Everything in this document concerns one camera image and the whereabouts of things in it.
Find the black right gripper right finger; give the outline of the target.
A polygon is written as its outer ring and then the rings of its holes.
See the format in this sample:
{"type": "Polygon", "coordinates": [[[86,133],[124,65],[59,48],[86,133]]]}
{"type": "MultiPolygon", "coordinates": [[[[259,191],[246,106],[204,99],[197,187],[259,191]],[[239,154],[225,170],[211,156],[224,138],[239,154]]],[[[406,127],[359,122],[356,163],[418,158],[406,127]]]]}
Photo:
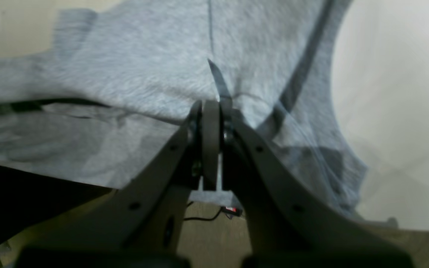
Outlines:
{"type": "Polygon", "coordinates": [[[243,268],[413,268],[409,253],[332,210],[261,137],[220,102],[223,189],[247,213],[252,254],[243,268]]]}

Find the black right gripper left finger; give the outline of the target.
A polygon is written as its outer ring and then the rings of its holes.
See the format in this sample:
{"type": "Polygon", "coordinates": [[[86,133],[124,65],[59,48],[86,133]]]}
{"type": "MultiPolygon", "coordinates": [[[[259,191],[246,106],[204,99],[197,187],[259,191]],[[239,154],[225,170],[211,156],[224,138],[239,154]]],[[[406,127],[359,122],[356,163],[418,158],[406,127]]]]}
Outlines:
{"type": "Polygon", "coordinates": [[[215,191],[220,107],[196,102],[148,166],[78,221],[26,246],[16,268],[189,268],[177,256],[193,190],[215,191]]]}

